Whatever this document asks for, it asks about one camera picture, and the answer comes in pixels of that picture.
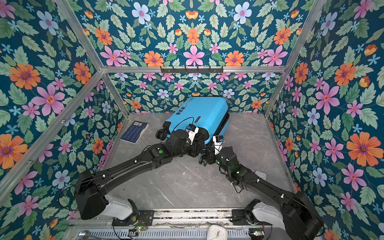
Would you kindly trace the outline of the blue hard-shell suitcase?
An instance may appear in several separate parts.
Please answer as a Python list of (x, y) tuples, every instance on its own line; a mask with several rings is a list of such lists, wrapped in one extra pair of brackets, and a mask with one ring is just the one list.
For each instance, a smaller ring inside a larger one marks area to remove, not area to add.
[[(229, 107), (223, 97), (192, 97), (186, 100), (156, 132), (156, 138), (164, 141), (176, 130), (186, 130), (189, 124), (200, 128), (205, 135), (206, 148), (214, 145), (213, 136), (224, 136), (229, 125)], [(199, 163), (206, 166), (206, 149), (199, 155)]]

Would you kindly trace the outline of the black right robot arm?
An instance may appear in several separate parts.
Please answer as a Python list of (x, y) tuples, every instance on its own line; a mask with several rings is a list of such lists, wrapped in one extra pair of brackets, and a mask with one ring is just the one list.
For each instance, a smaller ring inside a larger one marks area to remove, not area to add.
[(313, 240), (325, 230), (324, 221), (302, 192), (283, 190), (240, 164), (233, 148), (210, 147), (201, 152), (200, 164), (217, 164), (234, 186), (260, 196), (247, 206), (249, 220), (266, 222), (286, 231), (292, 240)]

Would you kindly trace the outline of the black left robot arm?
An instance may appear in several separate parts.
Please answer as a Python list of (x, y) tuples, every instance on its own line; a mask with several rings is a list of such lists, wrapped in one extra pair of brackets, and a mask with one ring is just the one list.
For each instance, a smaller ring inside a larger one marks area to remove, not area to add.
[(134, 202), (109, 196), (109, 192), (142, 173), (171, 163), (174, 158), (198, 156), (206, 146), (205, 137), (199, 128), (176, 130), (165, 142), (150, 145), (138, 156), (117, 166), (93, 174), (80, 173), (75, 199), (81, 219), (90, 220), (100, 215), (119, 220), (132, 218)]

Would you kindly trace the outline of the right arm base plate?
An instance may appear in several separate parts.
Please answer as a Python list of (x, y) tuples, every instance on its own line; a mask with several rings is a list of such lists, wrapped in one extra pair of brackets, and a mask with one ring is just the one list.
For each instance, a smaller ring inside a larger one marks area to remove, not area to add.
[(235, 226), (271, 226), (270, 223), (257, 221), (255, 217), (250, 217), (250, 213), (245, 209), (232, 209), (230, 222)]

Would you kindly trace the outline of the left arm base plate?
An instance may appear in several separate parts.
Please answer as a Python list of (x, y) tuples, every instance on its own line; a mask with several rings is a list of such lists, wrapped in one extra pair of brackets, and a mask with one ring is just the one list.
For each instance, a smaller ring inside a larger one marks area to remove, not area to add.
[(113, 227), (139, 227), (151, 226), (154, 220), (154, 210), (138, 210), (125, 220), (114, 219)]

